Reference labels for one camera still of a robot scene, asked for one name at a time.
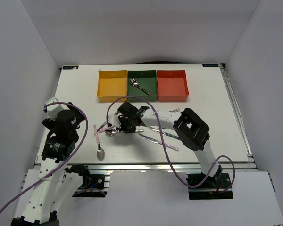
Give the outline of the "dark handled spoon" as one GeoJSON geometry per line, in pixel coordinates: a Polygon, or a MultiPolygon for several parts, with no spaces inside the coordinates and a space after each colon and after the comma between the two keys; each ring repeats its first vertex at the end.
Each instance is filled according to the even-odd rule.
{"type": "Polygon", "coordinates": [[[138,83],[138,81],[134,78],[130,78],[130,84],[131,86],[140,89],[142,92],[144,92],[146,95],[150,96],[150,92],[148,92],[146,89],[141,87],[138,83]]]}

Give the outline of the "red container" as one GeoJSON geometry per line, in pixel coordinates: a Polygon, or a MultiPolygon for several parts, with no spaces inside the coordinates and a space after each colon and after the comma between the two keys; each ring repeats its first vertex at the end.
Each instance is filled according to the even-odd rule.
{"type": "Polygon", "coordinates": [[[185,102],[189,96],[185,70],[157,70],[158,101],[185,102]]]}

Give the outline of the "pink handled fork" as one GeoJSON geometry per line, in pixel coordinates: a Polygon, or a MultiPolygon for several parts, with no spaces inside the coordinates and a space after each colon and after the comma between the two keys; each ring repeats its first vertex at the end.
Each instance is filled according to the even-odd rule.
{"type": "Polygon", "coordinates": [[[111,129],[113,129],[113,128],[114,128],[114,126],[103,127],[102,129],[100,129],[100,130],[98,131],[98,134],[103,133],[103,132],[105,132],[106,130],[111,130],[111,129]]]}

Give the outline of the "pink handled knife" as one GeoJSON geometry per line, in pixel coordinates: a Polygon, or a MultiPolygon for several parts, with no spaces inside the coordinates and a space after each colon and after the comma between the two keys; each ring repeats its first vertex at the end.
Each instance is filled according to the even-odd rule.
{"type": "MultiPolygon", "coordinates": [[[[160,140],[156,140],[156,139],[150,138],[150,137],[142,135],[142,134],[139,134],[139,136],[142,137],[143,139],[147,140],[147,141],[152,142],[152,143],[163,145],[163,143],[160,140]]],[[[169,149],[179,151],[179,148],[172,146],[172,145],[169,145],[167,143],[165,143],[165,146],[169,149]]]]}

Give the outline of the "yellow container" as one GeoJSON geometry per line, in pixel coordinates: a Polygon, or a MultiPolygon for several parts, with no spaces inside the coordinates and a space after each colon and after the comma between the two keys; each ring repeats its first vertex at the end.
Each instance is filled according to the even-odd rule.
{"type": "Polygon", "coordinates": [[[127,70],[99,71],[97,98],[101,103],[127,96],[127,70]]]}

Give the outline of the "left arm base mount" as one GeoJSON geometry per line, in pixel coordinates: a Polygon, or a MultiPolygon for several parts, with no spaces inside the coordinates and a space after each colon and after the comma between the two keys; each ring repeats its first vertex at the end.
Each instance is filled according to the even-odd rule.
{"type": "Polygon", "coordinates": [[[92,174],[87,165],[72,165],[70,168],[65,168],[65,178],[63,182],[72,180],[79,182],[72,197],[105,197],[107,191],[105,190],[105,177],[104,174],[92,174]]]}

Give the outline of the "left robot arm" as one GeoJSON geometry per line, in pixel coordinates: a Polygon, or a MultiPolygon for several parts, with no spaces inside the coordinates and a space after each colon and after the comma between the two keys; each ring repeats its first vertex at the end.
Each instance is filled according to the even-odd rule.
{"type": "Polygon", "coordinates": [[[85,188],[90,176],[85,167],[67,168],[66,163],[77,152],[83,140],[77,129],[87,121],[86,115],[72,103],[49,99],[43,107],[47,118],[42,121],[49,132],[42,151],[38,181],[21,216],[14,218],[13,226],[58,226],[58,212],[74,191],[85,188]]]}

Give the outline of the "teal handled knife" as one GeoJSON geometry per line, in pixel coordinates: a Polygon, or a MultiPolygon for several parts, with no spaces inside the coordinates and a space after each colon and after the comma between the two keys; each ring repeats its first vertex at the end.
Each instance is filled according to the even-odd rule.
{"type": "Polygon", "coordinates": [[[168,137],[171,137],[171,138],[174,138],[174,139],[177,139],[177,140],[180,140],[180,138],[177,136],[177,135],[173,135],[173,134],[170,134],[168,132],[164,132],[164,131],[161,131],[159,129],[156,129],[156,128],[153,128],[153,127],[148,127],[151,131],[154,131],[156,133],[160,133],[164,136],[168,136],[168,137]]]}

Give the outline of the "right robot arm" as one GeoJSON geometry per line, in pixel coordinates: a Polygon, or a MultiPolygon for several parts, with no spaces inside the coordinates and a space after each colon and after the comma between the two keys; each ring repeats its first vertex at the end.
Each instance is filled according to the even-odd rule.
{"type": "Polygon", "coordinates": [[[125,133],[134,133],[137,126],[159,127],[176,132],[183,145],[196,155],[201,173],[189,178],[190,187],[214,188],[221,181],[222,167],[217,163],[209,142],[209,126],[190,108],[172,113],[155,111],[150,107],[137,108],[124,102],[117,109],[119,125],[125,133]]]}

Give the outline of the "pink handled spoon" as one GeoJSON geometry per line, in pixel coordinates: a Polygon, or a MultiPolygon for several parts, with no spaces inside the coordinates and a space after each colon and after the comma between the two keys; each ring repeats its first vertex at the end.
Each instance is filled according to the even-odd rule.
{"type": "Polygon", "coordinates": [[[94,129],[94,136],[95,136],[97,147],[98,147],[96,155],[97,155],[97,158],[99,160],[102,160],[104,158],[105,151],[104,151],[104,149],[100,145],[100,139],[99,139],[99,135],[98,135],[98,132],[97,132],[97,127],[96,127],[95,124],[93,125],[93,129],[94,129]]]}

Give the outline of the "green container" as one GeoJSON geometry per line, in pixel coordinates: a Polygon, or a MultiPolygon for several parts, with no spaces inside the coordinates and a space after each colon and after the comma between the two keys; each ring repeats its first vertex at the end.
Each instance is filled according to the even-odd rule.
{"type": "Polygon", "coordinates": [[[156,101],[158,98],[156,70],[128,71],[127,90],[128,96],[140,97],[149,102],[156,101]],[[140,89],[131,86],[130,78],[136,79],[141,87],[150,92],[150,96],[146,95],[140,89]]]}

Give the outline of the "dark handled fork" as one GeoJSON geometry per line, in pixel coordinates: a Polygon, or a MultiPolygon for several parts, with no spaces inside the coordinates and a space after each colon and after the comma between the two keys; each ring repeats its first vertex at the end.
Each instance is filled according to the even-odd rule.
{"type": "Polygon", "coordinates": [[[170,111],[168,111],[168,112],[176,113],[176,112],[180,112],[180,111],[181,111],[181,109],[180,109],[180,108],[176,108],[176,109],[174,109],[174,110],[170,110],[170,111]]]}

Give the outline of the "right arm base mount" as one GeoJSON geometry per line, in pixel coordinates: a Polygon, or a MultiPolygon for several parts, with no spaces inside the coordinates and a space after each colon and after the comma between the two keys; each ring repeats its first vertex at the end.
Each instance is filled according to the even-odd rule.
{"type": "Polygon", "coordinates": [[[188,195],[190,200],[229,200],[233,199],[232,189],[229,188],[231,179],[228,173],[222,173],[219,180],[208,178],[201,186],[189,188],[188,195]]]}

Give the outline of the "dark handled knife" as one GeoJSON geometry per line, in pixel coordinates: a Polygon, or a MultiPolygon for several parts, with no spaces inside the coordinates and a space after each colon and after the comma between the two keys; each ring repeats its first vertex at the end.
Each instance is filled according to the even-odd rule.
{"type": "Polygon", "coordinates": [[[106,122],[104,122],[102,125],[100,125],[100,126],[97,128],[97,132],[99,133],[106,125],[107,125],[106,122]]]}

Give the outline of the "teal handled spoon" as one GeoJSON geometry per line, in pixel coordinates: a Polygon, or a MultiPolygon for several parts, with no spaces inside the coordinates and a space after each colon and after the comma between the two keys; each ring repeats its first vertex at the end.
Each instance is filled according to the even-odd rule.
{"type": "MultiPolygon", "coordinates": [[[[136,129],[135,132],[133,132],[133,133],[143,133],[143,132],[144,132],[143,129],[136,129]]],[[[118,131],[118,130],[115,130],[115,129],[108,129],[108,130],[105,131],[105,134],[107,136],[110,136],[110,137],[115,136],[117,134],[121,134],[121,133],[124,133],[124,132],[118,131]]]]}

